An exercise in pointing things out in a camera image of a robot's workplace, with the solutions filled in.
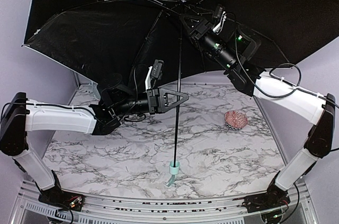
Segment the mint green folding umbrella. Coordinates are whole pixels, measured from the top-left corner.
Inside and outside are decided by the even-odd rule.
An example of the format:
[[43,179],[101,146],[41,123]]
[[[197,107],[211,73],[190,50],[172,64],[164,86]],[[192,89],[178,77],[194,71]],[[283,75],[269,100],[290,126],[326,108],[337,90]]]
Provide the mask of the mint green folding umbrella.
[[[227,18],[213,32],[218,4]],[[180,20],[187,14],[212,28],[196,49]],[[286,190],[332,151],[334,96],[273,75],[338,37],[338,0],[32,0],[24,46],[101,83],[114,73],[145,92],[149,67],[163,60],[165,84],[223,70],[235,89],[293,110],[312,123],[302,149],[271,188]]]

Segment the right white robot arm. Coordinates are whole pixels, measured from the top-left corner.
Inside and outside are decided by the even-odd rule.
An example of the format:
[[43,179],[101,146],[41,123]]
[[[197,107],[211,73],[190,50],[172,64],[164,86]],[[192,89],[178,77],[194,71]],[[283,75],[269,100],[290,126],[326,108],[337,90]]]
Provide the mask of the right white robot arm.
[[274,103],[278,114],[304,118],[312,126],[303,145],[286,166],[279,170],[264,193],[247,196],[242,205],[248,212],[275,208],[287,201],[288,189],[332,152],[335,125],[335,97],[311,92],[264,68],[250,63],[261,45],[253,30],[235,25],[229,40],[219,35],[219,26],[201,16],[180,16],[188,38],[197,49],[217,62],[235,89],[250,97]]

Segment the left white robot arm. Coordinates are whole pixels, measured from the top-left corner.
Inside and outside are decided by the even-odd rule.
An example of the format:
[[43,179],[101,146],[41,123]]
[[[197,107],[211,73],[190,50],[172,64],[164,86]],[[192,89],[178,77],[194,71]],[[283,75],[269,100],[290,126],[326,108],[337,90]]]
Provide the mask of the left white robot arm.
[[122,75],[114,73],[97,85],[99,103],[88,106],[43,103],[18,92],[2,111],[1,152],[33,178],[40,202],[70,212],[81,211],[84,196],[61,188],[55,171],[27,141],[27,133],[47,130],[106,136],[121,126],[127,115],[166,113],[189,99],[187,93],[152,87],[152,80],[158,80],[158,76],[148,75],[146,91],[139,93],[123,83]]

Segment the front aluminium rail base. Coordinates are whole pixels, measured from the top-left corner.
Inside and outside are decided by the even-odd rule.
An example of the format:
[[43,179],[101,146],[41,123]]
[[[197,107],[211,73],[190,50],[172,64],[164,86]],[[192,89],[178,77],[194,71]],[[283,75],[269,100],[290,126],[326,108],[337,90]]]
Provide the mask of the front aluminium rail base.
[[197,199],[134,199],[84,194],[80,211],[62,211],[38,200],[34,182],[23,181],[8,223],[319,223],[305,183],[282,206],[249,212],[251,194]]

